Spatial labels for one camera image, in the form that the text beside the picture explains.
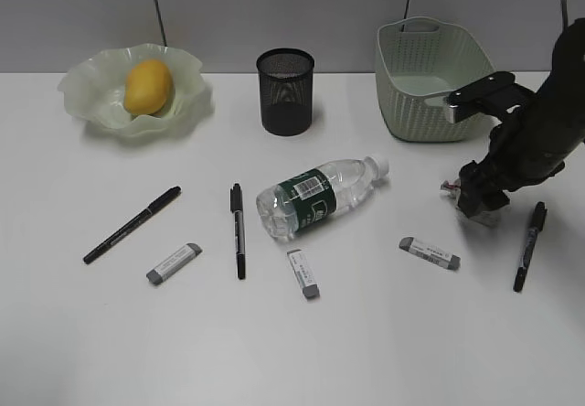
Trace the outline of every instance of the marker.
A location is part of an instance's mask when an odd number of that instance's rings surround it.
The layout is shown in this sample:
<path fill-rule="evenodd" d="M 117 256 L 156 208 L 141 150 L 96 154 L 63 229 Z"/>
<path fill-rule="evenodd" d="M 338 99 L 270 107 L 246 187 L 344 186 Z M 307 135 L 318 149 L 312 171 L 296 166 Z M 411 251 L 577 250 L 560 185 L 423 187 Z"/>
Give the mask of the marker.
<path fill-rule="evenodd" d="M 146 209 L 126 223 L 124 226 L 116 230 L 110 238 L 101 243 L 97 248 L 88 253 L 83 257 L 83 262 L 90 264 L 97 260 L 103 253 L 109 251 L 115 244 L 126 237 L 128 234 L 133 232 L 136 228 L 145 223 L 154 214 L 164 208 L 166 205 L 171 203 L 179 194 L 181 194 L 180 187 L 172 187 L 166 191 L 161 197 L 157 198 L 151 203 Z"/>
<path fill-rule="evenodd" d="M 201 252 L 202 249 L 195 243 L 187 243 L 147 273 L 146 278 L 154 285 L 163 283 Z"/>
<path fill-rule="evenodd" d="M 528 274 L 528 267 L 530 267 L 530 261 L 532 260 L 532 252 L 537 245 L 538 233 L 542 232 L 545 227 L 547 213 L 548 210 L 545 208 L 544 202 L 538 202 L 534 208 L 534 213 L 532 214 L 532 219 L 530 220 L 530 226 L 528 226 L 526 246 L 524 247 L 524 252 L 522 252 L 520 266 L 518 266 L 516 278 L 514 280 L 514 291 L 516 293 L 522 292 L 522 288 L 524 287 L 524 281 L 526 280 Z"/>
<path fill-rule="evenodd" d="M 244 210 L 242 205 L 241 187 L 234 184 L 229 191 L 229 206 L 234 214 L 236 237 L 236 264 L 238 267 L 238 279 L 246 279 L 246 246 L 244 242 Z"/>

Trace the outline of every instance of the woven basket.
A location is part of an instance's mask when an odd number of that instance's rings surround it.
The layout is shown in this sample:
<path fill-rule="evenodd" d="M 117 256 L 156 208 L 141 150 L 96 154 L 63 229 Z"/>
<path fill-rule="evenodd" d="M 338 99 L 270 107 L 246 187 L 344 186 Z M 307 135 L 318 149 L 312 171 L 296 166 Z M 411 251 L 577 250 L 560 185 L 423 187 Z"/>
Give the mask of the woven basket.
<path fill-rule="evenodd" d="M 411 17 L 378 30 L 376 87 L 390 132 L 412 142 L 461 141 L 481 115 L 448 123 L 443 99 L 494 72 L 484 51 L 462 27 Z"/>

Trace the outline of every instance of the gray wall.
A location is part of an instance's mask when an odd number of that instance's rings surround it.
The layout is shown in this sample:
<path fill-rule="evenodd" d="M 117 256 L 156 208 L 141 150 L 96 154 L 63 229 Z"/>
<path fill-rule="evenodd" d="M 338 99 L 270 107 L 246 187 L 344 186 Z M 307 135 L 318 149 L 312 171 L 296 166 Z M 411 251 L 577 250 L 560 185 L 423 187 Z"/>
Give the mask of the gray wall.
<path fill-rule="evenodd" d="M 468 29 L 497 69 L 549 70 L 562 27 L 560 0 L 411 0 L 410 14 Z M 585 0 L 569 0 L 569 16 L 585 17 Z"/>
<path fill-rule="evenodd" d="M 0 0 L 2 72 L 64 71 L 144 42 L 161 42 L 153 0 Z"/>
<path fill-rule="evenodd" d="M 376 28 L 406 0 L 160 0 L 168 43 L 205 71 L 254 71 L 269 48 L 310 51 L 320 71 L 371 71 Z M 571 13 L 585 16 L 585 0 Z M 549 69 L 558 0 L 412 0 L 410 14 L 469 29 L 498 69 Z M 153 0 L 0 0 L 0 71 L 65 71 L 102 49 L 161 43 Z"/>
<path fill-rule="evenodd" d="M 204 70 L 254 71 L 277 47 L 305 49 L 320 71 L 373 69 L 376 29 L 401 19 L 406 0 L 160 0 L 169 45 Z"/>

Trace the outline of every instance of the black mesh pen holder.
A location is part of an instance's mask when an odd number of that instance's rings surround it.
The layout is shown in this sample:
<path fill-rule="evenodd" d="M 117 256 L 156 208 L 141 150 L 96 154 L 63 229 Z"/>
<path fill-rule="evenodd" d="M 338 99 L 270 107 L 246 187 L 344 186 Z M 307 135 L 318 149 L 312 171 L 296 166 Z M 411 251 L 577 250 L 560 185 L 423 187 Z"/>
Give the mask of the black mesh pen holder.
<path fill-rule="evenodd" d="M 278 48 L 256 61 L 262 125 L 271 134 L 294 136 L 313 119 L 314 60 L 300 49 Z"/>

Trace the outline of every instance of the black marker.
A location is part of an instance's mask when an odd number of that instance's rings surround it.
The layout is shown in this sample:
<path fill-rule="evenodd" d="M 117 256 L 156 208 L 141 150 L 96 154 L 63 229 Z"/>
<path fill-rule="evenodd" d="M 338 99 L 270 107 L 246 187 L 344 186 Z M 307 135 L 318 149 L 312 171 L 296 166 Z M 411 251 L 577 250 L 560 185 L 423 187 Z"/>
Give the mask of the black marker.
<path fill-rule="evenodd" d="M 145 223 L 149 218 L 151 218 L 154 214 L 164 208 L 166 205 L 171 203 L 179 194 L 181 194 L 180 187 L 172 187 L 168 191 L 166 191 L 161 197 L 156 199 L 153 203 L 151 203 L 146 209 L 126 223 L 124 226 L 116 230 L 116 232 L 111 235 L 106 241 L 100 244 L 97 248 L 93 251 L 88 253 L 85 257 L 83 257 L 83 262 L 86 264 L 90 264 L 97 258 L 103 255 L 106 251 L 109 251 L 110 248 L 115 245 L 118 241 L 126 237 L 130 234 L 133 230 L 138 228 L 140 225 Z"/>
<path fill-rule="evenodd" d="M 244 246 L 244 211 L 242 206 L 241 188 L 234 184 L 229 191 L 229 207 L 234 214 L 236 222 L 236 264 L 238 266 L 238 279 L 246 279 L 246 247 Z"/>
<path fill-rule="evenodd" d="M 530 220 L 528 227 L 528 236 L 526 238 L 526 247 L 522 253 L 520 266 L 516 272 L 516 279 L 514 280 L 514 291 L 522 292 L 524 287 L 524 280 L 527 278 L 528 267 L 530 267 L 530 260 L 532 260 L 532 252 L 537 244 L 538 233 L 541 232 L 545 226 L 545 219 L 547 218 L 548 210 L 545 208 L 544 202 L 538 202 Z"/>

